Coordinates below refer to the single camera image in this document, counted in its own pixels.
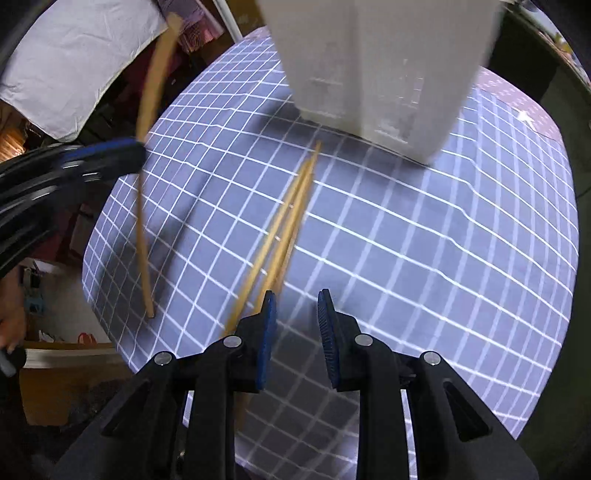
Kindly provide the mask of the white cloth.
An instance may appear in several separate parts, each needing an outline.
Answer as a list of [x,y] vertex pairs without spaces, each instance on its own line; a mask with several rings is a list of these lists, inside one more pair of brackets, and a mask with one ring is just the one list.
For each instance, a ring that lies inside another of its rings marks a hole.
[[74,140],[111,83],[165,28],[151,1],[57,1],[16,47],[1,100],[53,139]]

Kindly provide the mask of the white plastic utensil holder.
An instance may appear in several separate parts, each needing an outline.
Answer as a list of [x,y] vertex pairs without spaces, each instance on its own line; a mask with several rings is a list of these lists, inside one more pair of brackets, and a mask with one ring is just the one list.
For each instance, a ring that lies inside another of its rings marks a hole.
[[428,165],[490,52],[502,5],[298,0],[259,9],[302,118]]

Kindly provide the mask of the blue checkered tablecloth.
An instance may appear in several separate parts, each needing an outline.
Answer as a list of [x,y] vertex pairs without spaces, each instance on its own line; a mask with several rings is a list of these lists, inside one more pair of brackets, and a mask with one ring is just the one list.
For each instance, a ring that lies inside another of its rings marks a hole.
[[144,181],[115,184],[82,289],[133,370],[221,336],[280,202],[322,153],[277,307],[269,382],[236,436],[266,479],[351,479],[358,401],[329,385],[315,300],[392,349],[440,352],[519,435],[560,353],[578,266],[563,144],[469,91],[424,167],[305,121],[270,36],[208,66],[157,120]]

